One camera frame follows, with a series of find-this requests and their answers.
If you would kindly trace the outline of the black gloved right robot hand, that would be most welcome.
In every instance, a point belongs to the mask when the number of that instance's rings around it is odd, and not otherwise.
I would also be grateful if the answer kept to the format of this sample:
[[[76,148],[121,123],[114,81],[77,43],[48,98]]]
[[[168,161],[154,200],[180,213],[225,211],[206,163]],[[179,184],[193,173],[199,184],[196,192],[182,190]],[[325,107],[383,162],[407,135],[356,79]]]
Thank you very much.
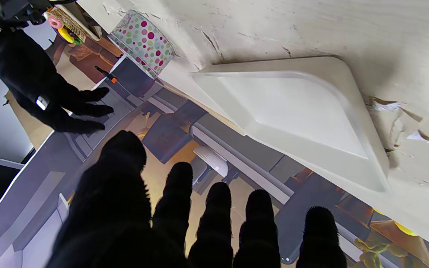
[[[111,106],[96,105],[107,87],[79,90],[61,76],[52,59],[22,29],[0,32],[0,80],[17,103],[55,132],[89,134],[105,129],[96,121],[70,117],[102,117],[114,112]]]

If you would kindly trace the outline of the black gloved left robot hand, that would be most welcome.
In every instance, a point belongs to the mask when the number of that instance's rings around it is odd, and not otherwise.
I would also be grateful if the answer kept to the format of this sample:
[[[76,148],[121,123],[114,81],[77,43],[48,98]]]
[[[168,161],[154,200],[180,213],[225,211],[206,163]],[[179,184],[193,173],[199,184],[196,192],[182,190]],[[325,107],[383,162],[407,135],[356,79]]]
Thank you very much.
[[[188,254],[192,166],[176,163],[152,212],[141,177],[146,151],[133,133],[119,131],[80,178],[48,268],[279,268],[279,235],[269,193],[248,197],[239,248],[232,247],[229,186],[217,182]]]

